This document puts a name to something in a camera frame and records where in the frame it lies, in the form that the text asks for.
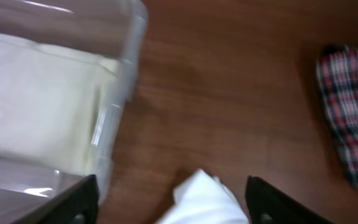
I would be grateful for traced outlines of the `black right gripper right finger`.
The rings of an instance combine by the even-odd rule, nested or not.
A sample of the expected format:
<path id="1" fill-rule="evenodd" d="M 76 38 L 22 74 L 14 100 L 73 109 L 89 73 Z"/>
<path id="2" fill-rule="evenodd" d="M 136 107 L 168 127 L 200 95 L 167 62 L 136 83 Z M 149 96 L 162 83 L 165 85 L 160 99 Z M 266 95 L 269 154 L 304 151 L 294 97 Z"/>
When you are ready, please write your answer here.
<path id="1" fill-rule="evenodd" d="M 248 176 L 245 199 L 253 224 L 332 224 L 260 177 Z"/>

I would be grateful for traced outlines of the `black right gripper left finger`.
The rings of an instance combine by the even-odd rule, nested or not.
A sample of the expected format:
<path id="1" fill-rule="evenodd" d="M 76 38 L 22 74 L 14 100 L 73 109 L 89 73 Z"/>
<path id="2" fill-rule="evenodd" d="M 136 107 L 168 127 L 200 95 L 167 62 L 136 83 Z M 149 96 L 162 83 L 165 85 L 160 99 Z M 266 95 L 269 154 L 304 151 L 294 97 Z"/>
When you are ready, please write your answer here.
<path id="1" fill-rule="evenodd" d="M 99 189 L 95 175 L 88 175 L 69 189 L 14 224 L 95 224 L 99 209 Z"/>

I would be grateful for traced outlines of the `white printed t-shirt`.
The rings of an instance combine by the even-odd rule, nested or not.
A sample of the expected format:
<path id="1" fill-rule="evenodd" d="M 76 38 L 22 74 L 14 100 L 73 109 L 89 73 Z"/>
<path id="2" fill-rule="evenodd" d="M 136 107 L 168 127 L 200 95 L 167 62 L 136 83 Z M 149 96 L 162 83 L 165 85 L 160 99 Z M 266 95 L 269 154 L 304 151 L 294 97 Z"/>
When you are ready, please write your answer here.
<path id="1" fill-rule="evenodd" d="M 249 219 L 218 177 L 198 169 L 173 189 L 173 205 L 157 223 L 249 224 Z"/>

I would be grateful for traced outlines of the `cream cloth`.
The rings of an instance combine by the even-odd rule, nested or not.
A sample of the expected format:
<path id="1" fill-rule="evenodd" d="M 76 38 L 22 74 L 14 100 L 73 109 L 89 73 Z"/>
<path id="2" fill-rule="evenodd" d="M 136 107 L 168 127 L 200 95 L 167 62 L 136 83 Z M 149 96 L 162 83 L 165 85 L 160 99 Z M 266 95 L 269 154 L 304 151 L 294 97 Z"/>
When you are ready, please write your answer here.
<path id="1" fill-rule="evenodd" d="M 119 62 L 0 34 L 0 156 L 94 172 L 96 122 Z"/>

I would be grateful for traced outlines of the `red navy plaid shirt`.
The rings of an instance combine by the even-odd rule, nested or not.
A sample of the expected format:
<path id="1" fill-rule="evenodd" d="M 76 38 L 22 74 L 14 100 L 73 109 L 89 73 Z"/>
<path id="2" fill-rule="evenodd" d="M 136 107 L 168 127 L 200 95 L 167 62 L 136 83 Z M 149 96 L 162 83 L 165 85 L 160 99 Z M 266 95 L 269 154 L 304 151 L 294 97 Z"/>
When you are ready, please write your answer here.
<path id="1" fill-rule="evenodd" d="M 315 71 L 334 148 L 347 180 L 358 190 L 358 47 L 325 46 Z"/>

